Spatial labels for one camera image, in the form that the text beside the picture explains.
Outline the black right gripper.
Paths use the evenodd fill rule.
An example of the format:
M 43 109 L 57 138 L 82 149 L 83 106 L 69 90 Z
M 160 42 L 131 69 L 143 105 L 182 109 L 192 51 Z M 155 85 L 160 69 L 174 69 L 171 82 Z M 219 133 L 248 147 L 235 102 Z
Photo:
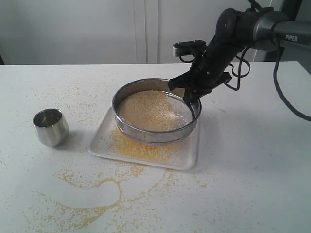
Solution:
M 228 84 L 232 77 L 228 72 L 217 70 L 206 57 L 196 58 L 189 71 L 169 79 L 168 88 L 172 91 L 176 88 L 185 89 L 183 100 L 192 114 L 192 121 L 197 118 L 197 97 L 210 94 L 222 84 Z

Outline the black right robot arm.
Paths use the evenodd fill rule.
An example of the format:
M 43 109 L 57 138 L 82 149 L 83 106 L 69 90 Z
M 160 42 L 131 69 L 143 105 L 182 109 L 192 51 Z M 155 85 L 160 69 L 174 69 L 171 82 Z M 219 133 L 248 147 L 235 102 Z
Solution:
M 310 121 L 310 116 L 295 109 L 281 91 L 277 79 L 280 62 L 280 48 L 297 46 L 303 49 L 311 47 L 310 22 L 290 21 L 288 17 L 272 7 L 261 7 L 253 0 L 246 11 L 233 8 L 225 9 L 218 18 L 215 35 L 209 44 L 203 40 L 179 42 L 174 44 L 174 55 L 181 59 L 192 55 L 188 72 L 170 79 L 168 88 L 185 90 L 183 100 L 190 104 L 213 89 L 224 84 L 238 91 L 240 88 L 242 63 L 250 48 L 262 51 L 276 51 L 276 63 L 273 81 L 276 91 L 296 116 Z

